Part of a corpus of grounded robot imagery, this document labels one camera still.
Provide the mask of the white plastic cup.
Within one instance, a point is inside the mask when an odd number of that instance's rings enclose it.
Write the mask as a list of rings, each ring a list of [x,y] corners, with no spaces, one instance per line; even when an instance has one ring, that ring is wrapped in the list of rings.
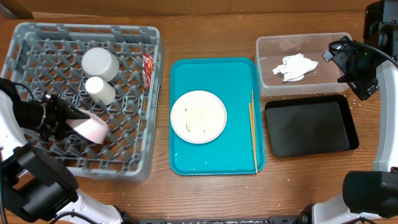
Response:
[[[116,98],[114,88],[100,77],[90,77],[87,79],[85,90],[93,100],[100,100],[105,105],[111,104]]]

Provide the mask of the grey bowl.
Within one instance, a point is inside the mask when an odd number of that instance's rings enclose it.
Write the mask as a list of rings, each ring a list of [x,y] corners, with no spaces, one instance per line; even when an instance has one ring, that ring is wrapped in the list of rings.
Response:
[[[99,77],[110,82],[119,71],[118,58],[108,50],[95,47],[83,54],[81,65],[87,77]]]

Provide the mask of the white napkin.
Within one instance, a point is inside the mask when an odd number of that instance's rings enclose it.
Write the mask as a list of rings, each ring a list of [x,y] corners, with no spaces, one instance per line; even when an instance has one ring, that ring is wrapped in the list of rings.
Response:
[[[306,58],[299,53],[283,57],[282,64],[276,66],[272,72],[274,75],[281,73],[283,82],[298,82],[304,78],[306,73],[313,71],[317,66],[317,61]]]

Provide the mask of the red sauce packet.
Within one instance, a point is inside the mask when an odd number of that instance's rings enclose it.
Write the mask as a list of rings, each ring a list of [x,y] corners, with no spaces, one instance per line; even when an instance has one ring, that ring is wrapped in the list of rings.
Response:
[[[142,71],[142,79],[145,91],[150,89],[152,72],[154,71],[154,60],[153,58],[147,54],[142,54],[143,58],[143,71]]]

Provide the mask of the wooden chopstick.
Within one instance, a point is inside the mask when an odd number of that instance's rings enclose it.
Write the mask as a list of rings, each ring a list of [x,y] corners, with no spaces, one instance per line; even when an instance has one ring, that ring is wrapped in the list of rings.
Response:
[[[249,104],[249,112],[251,115],[251,135],[252,135],[252,149],[253,149],[253,156],[254,156],[254,167],[256,174],[258,174],[257,168],[257,151],[256,151],[256,133],[255,133],[255,116],[254,116],[254,92],[251,90],[251,102]]]
[[[251,126],[251,137],[252,137],[252,151],[253,151],[253,158],[254,158],[254,167],[256,174],[258,173],[257,169],[257,156],[256,156],[256,137],[255,137],[255,130],[254,130],[254,115],[252,112],[252,104],[249,103],[249,119],[250,119],[250,126]]]

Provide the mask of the large white plate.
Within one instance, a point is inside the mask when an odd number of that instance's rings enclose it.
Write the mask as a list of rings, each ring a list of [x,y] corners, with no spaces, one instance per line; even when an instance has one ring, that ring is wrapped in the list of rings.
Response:
[[[173,104],[170,123],[175,134],[192,144],[215,140],[227,123],[223,102],[209,91],[194,90],[185,93]]]

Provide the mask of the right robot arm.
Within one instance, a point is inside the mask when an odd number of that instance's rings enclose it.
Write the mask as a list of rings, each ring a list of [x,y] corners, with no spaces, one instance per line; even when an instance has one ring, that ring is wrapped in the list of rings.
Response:
[[[344,37],[329,43],[323,58],[343,72],[360,100],[381,94],[379,143],[371,171],[346,174],[341,194],[307,206],[297,223],[374,223],[397,216],[397,1],[367,6],[363,42]]]

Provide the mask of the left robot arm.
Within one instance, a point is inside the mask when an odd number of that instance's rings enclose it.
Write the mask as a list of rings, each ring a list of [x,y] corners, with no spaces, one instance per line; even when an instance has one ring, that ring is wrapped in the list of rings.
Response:
[[[80,190],[75,176],[62,163],[31,144],[23,129],[43,140],[75,133],[72,122],[92,121],[88,113],[57,95],[24,101],[18,84],[1,79],[1,218],[5,211],[33,223],[134,223],[118,207],[103,204]]]

